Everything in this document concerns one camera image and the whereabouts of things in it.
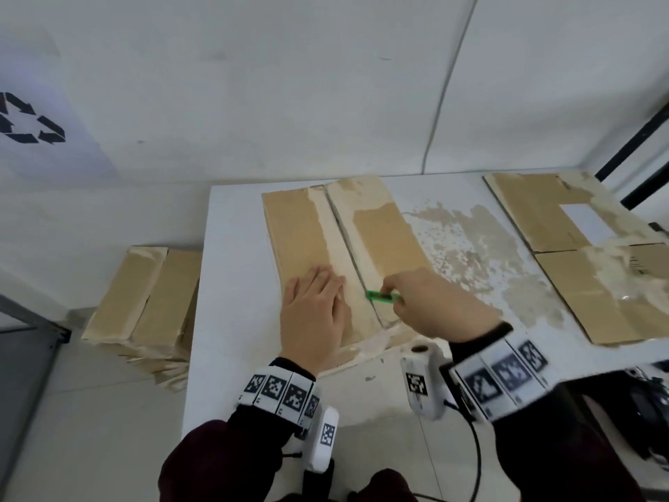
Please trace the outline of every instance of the recycling symbol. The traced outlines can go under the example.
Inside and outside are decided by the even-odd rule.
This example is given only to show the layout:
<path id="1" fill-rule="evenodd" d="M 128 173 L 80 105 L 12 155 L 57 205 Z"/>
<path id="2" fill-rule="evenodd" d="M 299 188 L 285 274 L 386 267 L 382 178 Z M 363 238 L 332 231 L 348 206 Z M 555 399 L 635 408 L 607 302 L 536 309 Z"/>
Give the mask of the recycling symbol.
<path id="1" fill-rule="evenodd" d="M 17 143 L 22 144 L 37 144 L 39 141 L 44 141 L 45 143 L 64 143 L 65 142 L 65 130 L 63 130 L 59 125 L 56 125 L 46 116 L 38 117 L 38 122 L 44 125 L 46 128 L 49 128 L 51 132 L 44 132 L 44 130 L 39 131 L 39 135 L 36 137 L 33 134 L 17 134 L 14 133 L 13 126 L 14 124 L 9 120 L 9 112 L 7 111 L 7 104 L 11 104 L 16 107 L 23 114 L 29 114 L 32 116 L 37 116 L 35 109 L 30 104 L 25 103 L 23 100 L 18 98 L 15 95 L 12 95 L 10 92 L 0 92 L 0 133 L 6 135 L 10 139 L 15 140 Z"/>

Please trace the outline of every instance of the stack of flattened cardboard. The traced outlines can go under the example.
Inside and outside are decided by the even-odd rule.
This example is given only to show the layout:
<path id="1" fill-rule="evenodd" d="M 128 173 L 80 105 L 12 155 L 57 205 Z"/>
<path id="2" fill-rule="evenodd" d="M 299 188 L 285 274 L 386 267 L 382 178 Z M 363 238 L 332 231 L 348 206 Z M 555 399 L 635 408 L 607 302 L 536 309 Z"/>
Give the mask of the stack of flattened cardboard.
<path id="1" fill-rule="evenodd" d="M 124 356 L 156 384 L 186 387 L 202 252 L 133 246 L 82 340 Z"/>
<path id="2" fill-rule="evenodd" d="M 669 337 L 669 246 L 587 173 L 484 177 L 593 343 Z"/>
<path id="3" fill-rule="evenodd" d="M 341 348 L 329 370 L 356 364 L 415 337 L 391 304 L 370 302 L 389 274 L 431 264 L 393 196 L 377 177 L 262 196 L 282 288 L 314 264 L 331 264 L 346 276 L 351 309 Z"/>

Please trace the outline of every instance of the green box cutter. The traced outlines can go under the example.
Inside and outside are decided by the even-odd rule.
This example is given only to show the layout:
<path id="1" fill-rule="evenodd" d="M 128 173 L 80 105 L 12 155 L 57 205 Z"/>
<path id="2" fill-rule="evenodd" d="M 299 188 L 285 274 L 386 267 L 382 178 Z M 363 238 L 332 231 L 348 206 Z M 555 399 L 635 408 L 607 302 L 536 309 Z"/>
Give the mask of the green box cutter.
<path id="1" fill-rule="evenodd" d="M 390 303 L 402 299 L 397 293 L 385 294 L 384 292 L 379 292 L 378 290 L 368 290 L 365 292 L 367 299 L 371 301 L 380 301 L 381 303 Z"/>

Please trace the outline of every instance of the left hand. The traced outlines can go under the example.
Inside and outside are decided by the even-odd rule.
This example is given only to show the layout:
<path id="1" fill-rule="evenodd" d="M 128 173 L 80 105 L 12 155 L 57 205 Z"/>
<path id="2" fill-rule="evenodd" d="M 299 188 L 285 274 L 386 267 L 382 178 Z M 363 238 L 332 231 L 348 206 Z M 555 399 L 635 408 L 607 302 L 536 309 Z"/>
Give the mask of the left hand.
<path id="1" fill-rule="evenodd" d="M 286 285 L 281 308 L 281 357 L 317 376 L 341 344 L 346 278 L 331 266 L 314 266 Z"/>

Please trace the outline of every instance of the sleeve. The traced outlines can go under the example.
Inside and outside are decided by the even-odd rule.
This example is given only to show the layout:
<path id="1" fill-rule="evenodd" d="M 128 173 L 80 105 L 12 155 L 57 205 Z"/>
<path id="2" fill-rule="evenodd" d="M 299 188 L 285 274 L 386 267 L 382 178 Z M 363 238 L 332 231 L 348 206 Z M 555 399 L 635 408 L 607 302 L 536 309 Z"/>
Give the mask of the sleeve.
<path id="1" fill-rule="evenodd" d="M 453 361 L 463 361 L 512 330 L 502 322 L 483 337 L 451 343 Z M 500 465 L 523 501 L 644 500 L 611 445 L 579 419 L 562 385 L 493 427 Z"/>
<path id="2" fill-rule="evenodd" d="M 316 378 L 288 359 L 270 365 Z M 188 433 L 163 463 L 161 502 L 262 502 L 282 465 L 281 448 L 297 425 L 240 405 L 226 423 L 206 422 Z"/>

